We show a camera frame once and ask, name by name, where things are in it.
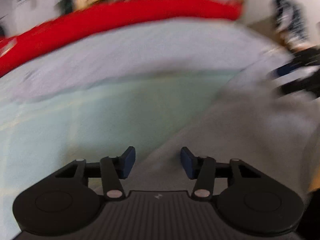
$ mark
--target person's leg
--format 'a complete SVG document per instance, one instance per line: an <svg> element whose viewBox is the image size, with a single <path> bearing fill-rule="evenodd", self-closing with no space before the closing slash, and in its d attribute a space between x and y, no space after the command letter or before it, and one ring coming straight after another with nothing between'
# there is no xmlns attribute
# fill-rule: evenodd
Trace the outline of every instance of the person's leg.
<svg viewBox="0 0 320 240"><path fill-rule="evenodd" d="M294 0L273 0L275 30L282 45L297 52L313 47L308 40L300 5Z"/></svg>

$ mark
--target red fabric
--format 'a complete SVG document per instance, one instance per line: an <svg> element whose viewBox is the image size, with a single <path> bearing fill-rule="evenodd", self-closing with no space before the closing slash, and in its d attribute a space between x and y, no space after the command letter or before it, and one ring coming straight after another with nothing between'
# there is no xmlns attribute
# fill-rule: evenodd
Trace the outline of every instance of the red fabric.
<svg viewBox="0 0 320 240"><path fill-rule="evenodd" d="M33 58L94 33L174 17L236 20L241 14L241 8L239 4L223 4L215 0L130 0L101 3L45 22L19 36L2 40L0 49L14 38L17 43L0 57L0 77Z"/></svg>

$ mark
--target ribbed black plate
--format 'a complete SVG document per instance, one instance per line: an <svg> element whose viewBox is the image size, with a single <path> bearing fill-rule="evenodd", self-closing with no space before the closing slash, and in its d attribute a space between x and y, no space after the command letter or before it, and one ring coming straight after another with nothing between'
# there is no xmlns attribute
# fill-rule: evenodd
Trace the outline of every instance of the ribbed black plate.
<svg viewBox="0 0 320 240"><path fill-rule="evenodd" d="M227 225L207 202L185 191L132 191L121 202L106 204L87 227L64 236L22 232L16 240L298 240L296 234L272 238L249 236Z"/></svg>

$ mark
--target circular black cap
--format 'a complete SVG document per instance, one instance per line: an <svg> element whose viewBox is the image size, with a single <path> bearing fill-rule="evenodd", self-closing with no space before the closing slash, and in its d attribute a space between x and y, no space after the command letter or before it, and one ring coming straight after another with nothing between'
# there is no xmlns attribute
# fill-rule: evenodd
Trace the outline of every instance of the circular black cap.
<svg viewBox="0 0 320 240"><path fill-rule="evenodd" d="M99 208L99 196L93 190L72 179L60 179L38 183L23 191L12 209L22 230L57 236L88 225Z"/></svg>
<svg viewBox="0 0 320 240"><path fill-rule="evenodd" d="M304 206L300 197L281 185L248 180L234 184L218 197L219 213L244 233L276 236L299 223Z"/></svg>

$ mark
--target light blue sheet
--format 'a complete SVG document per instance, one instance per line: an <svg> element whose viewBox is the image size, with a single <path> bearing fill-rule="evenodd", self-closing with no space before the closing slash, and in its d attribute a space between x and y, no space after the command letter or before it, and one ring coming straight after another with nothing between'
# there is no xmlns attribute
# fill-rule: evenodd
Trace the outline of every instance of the light blue sheet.
<svg viewBox="0 0 320 240"><path fill-rule="evenodd" d="M19 232L16 195L76 159L99 161L135 146L137 162L214 100L237 71L107 82L37 103L0 107L1 239Z"/></svg>

